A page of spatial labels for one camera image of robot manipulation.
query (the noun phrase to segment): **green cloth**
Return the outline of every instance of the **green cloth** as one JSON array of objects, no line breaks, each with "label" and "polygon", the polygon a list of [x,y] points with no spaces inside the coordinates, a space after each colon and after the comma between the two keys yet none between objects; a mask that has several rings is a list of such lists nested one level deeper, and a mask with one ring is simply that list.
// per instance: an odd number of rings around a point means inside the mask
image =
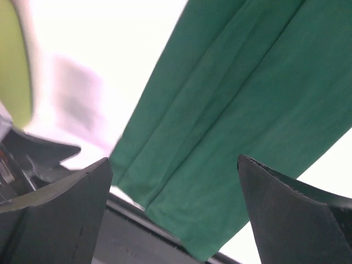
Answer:
[{"label": "green cloth", "polygon": [[352,126],[352,1],[190,0],[110,160],[204,261],[248,215],[245,154],[298,177]]}]

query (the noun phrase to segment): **black plastic part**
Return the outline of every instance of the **black plastic part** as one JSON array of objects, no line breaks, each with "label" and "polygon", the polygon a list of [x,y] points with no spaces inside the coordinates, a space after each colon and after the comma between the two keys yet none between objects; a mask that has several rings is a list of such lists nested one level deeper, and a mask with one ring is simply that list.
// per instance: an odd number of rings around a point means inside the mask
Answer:
[{"label": "black plastic part", "polygon": [[11,186],[11,188],[15,191],[15,197],[30,193],[31,191],[35,190],[30,184],[29,180],[26,179],[26,176],[17,164],[17,161],[7,151],[2,143],[0,143],[0,162],[2,163],[0,178],[4,179],[6,176],[11,176],[14,179],[14,181],[8,185]]},{"label": "black plastic part", "polygon": [[43,166],[36,165],[35,169],[37,171],[35,178],[39,178],[40,180],[47,183],[57,182],[58,180],[61,180],[73,173],[73,170],[67,170],[59,167],[48,169]]},{"label": "black plastic part", "polygon": [[91,263],[111,180],[104,158],[0,206],[0,263]]},{"label": "black plastic part", "polygon": [[351,264],[352,200],[246,156],[238,171],[262,264]]},{"label": "black plastic part", "polygon": [[10,130],[2,143],[18,162],[28,155],[37,164],[47,168],[57,166],[81,151],[78,146],[40,139],[16,128]]},{"label": "black plastic part", "polygon": [[[92,264],[199,264],[144,212],[110,194]],[[207,264],[239,264],[220,253]]]},{"label": "black plastic part", "polygon": [[0,175],[0,205],[16,197],[14,189]]}]

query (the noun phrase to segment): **yellow-green object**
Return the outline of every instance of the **yellow-green object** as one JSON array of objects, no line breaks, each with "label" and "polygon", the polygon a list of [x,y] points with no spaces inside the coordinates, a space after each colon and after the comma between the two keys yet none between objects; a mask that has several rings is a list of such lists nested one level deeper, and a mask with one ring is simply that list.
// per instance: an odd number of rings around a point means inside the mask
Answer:
[{"label": "yellow-green object", "polygon": [[23,128],[32,117],[29,62],[20,21],[13,5],[0,0],[0,100],[14,125]]}]

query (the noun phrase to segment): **green fabric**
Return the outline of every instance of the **green fabric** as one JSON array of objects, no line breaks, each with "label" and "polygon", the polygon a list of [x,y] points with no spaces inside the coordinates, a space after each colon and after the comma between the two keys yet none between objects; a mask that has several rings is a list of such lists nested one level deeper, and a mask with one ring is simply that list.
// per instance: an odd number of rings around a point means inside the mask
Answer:
[{"label": "green fabric", "polygon": [[19,19],[8,0],[0,0],[0,101],[14,124],[23,128],[32,117],[29,64]]},{"label": "green fabric", "polygon": [[206,260],[248,216],[245,154],[298,177],[352,126],[350,0],[190,0],[110,160]]}]

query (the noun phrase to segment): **bright white background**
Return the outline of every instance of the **bright white background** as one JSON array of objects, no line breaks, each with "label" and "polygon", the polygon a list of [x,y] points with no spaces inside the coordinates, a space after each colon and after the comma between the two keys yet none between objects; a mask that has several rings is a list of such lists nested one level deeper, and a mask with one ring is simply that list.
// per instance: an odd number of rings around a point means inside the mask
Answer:
[{"label": "bright white background", "polygon": [[[122,133],[146,82],[180,16],[186,0],[18,0],[22,6],[35,89],[35,116],[27,131],[49,139],[78,144],[82,152],[64,165],[82,168],[108,156]],[[75,90],[64,58],[96,80],[94,87]],[[94,133],[83,136],[57,100],[70,87],[93,122]],[[90,94],[96,102],[85,99]],[[58,124],[62,117],[65,128]],[[96,144],[97,139],[103,143]],[[342,137],[299,179],[352,198],[352,131]],[[127,199],[117,188],[112,192]],[[250,225],[221,252],[243,264],[260,263]]]}]

